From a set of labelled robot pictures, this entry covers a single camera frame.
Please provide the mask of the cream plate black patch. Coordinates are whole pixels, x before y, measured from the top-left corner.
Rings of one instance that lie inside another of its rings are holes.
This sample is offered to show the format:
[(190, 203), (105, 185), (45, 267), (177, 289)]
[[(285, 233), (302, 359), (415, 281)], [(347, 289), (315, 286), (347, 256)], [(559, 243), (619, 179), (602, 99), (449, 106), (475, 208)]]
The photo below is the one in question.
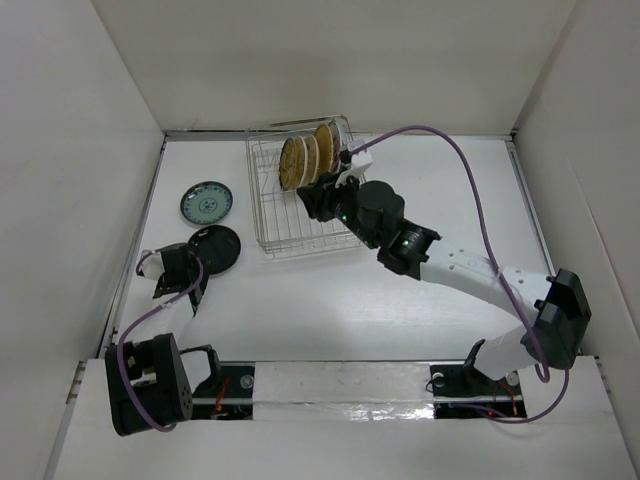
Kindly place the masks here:
[(305, 186), (308, 184), (309, 175), (311, 174), (311, 164), (309, 157), (309, 149), (302, 137), (294, 139), (297, 152), (297, 186)]

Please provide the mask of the cream floral round plate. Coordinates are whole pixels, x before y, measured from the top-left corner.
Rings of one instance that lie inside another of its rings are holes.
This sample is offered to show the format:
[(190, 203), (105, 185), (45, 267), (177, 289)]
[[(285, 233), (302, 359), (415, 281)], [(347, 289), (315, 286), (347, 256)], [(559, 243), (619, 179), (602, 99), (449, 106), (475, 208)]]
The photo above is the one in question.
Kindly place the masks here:
[(308, 135), (304, 139), (307, 147), (307, 172), (305, 182), (313, 184), (319, 176), (319, 146), (314, 135)]

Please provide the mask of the white plate red characters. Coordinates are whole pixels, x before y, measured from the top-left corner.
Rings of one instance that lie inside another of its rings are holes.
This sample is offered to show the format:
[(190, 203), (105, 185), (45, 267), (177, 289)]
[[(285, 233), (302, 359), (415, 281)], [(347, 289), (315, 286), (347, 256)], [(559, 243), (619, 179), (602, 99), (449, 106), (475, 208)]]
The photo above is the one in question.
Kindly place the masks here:
[(340, 162), (340, 152), (343, 146), (342, 140), (342, 130), (339, 127), (338, 123), (335, 120), (331, 120), (328, 123), (328, 127), (330, 129), (332, 135), (332, 144), (333, 144), (333, 159), (335, 162)]

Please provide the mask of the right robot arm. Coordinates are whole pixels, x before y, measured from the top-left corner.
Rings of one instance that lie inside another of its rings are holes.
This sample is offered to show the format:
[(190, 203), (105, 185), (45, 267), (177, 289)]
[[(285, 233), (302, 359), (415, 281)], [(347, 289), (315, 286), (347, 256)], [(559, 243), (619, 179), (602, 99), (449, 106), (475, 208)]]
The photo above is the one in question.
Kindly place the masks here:
[(393, 273), (460, 291), (518, 320), (516, 328), (473, 346), (461, 371), (470, 391), (484, 393), (507, 373), (535, 364), (573, 367), (591, 318), (576, 273), (494, 267), (407, 220), (404, 199), (385, 182), (325, 174), (296, 193), (310, 218), (340, 221)]

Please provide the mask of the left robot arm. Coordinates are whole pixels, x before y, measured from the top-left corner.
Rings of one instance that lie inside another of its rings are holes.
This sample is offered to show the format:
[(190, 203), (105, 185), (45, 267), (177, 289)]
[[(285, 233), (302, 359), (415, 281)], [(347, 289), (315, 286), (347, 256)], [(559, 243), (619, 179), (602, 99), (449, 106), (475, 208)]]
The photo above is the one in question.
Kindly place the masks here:
[(193, 389), (205, 397), (220, 390), (223, 373), (217, 366), (200, 362), (187, 373), (176, 337), (195, 317), (209, 277), (236, 258), (212, 227), (186, 242), (141, 254), (135, 272), (155, 283), (155, 304), (105, 353), (111, 417), (118, 435), (169, 432), (192, 418)]

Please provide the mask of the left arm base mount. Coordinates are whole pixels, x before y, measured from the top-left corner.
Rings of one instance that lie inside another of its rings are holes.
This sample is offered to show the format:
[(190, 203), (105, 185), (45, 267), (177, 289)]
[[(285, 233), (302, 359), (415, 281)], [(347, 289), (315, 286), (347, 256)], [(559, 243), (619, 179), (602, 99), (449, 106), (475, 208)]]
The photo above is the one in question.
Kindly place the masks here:
[(193, 393), (193, 420), (252, 420), (254, 363), (223, 362), (221, 377), (207, 379)]

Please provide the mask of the yellow brown patterned plate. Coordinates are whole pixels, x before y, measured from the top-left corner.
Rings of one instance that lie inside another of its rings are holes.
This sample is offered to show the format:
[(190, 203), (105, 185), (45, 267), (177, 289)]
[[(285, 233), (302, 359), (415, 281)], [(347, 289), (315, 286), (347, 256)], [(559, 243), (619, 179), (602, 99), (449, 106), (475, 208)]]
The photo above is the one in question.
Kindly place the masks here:
[(287, 138), (281, 150), (279, 161), (279, 183), (283, 190), (291, 190), (297, 185), (301, 166), (300, 139)]

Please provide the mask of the black round plate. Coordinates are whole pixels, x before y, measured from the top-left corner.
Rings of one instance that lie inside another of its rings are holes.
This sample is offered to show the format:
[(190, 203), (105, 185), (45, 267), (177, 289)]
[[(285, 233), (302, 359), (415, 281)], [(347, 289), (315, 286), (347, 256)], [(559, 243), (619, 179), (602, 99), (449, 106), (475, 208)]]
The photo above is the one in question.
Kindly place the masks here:
[(206, 263), (209, 276), (218, 275), (230, 269), (241, 253), (241, 241), (238, 234), (223, 225), (206, 226), (209, 237), (197, 250), (189, 249)]

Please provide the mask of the round woven bamboo plate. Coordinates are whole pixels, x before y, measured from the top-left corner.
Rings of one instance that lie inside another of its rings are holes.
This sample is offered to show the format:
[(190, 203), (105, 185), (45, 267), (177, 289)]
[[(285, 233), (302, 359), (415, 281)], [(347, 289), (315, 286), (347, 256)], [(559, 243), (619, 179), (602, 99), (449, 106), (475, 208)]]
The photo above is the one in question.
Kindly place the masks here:
[(319, 172), (321, 174), (334, 172), (335, 148), (334, 135), (326, 123), (321, 123), (314, 132), (314, 137), (318, 144)]

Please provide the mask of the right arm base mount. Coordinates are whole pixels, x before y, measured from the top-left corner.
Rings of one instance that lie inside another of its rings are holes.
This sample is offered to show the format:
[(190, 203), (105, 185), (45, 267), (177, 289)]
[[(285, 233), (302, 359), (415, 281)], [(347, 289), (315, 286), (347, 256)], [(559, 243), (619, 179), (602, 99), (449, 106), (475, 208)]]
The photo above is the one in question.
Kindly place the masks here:
[(527, 417), (517, 372), (492, 380), (462, 363), (436, 363), (429, 369), (425, 389), (433, 395), (436, 419)]

